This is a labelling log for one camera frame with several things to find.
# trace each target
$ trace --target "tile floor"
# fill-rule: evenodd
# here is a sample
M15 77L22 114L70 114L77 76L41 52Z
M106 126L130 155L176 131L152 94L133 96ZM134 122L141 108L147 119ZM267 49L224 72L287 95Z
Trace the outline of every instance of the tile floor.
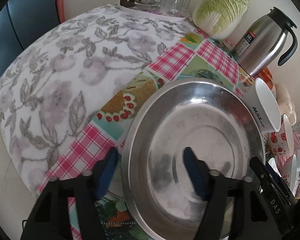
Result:
M17 174L0 134L0 226L11 240L19 240L22 220L27 219L36 198Z

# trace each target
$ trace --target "metal basin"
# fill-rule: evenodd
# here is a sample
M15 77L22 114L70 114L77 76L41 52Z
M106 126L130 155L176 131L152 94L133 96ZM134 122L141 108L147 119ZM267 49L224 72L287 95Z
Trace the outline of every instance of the metal basin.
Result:
M194 191L182 161L190 146L211 169L241 179L254 177L249 160L265 152L245 104L222 85L203 78L171 82L139 110L122 155L128 208L153 239L192 240L206 202ZM229 232L229 199L223 232Z

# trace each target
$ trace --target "upside-down glass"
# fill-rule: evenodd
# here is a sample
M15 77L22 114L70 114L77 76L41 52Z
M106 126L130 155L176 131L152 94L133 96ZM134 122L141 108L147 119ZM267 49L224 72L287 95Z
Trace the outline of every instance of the upside-down glass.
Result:
M190 0L160 0L159 10L171 14L185 13L189 8Z

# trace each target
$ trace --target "strawberry print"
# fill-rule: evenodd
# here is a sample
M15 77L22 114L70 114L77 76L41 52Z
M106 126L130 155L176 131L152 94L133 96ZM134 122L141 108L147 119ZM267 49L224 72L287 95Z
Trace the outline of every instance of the strawberry print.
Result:
M282 133L282 134L280 135L280 137L281 137L281 139L284 140L284 141L287 140L287 137L286 137L286 134L285 134L285 133Z
M271 133L270 140L272 141L272 143L277 143L278 142L278 138L275 136L275 132Z

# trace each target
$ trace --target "strawberry print bowl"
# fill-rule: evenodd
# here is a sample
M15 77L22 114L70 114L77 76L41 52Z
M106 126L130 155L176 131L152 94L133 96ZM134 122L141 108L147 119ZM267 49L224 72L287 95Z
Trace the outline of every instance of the strawberry print bowl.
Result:
M293 155L293 133L286 114L281 116L281 127L279 132L272 132L268 134L268 142L274 155Z

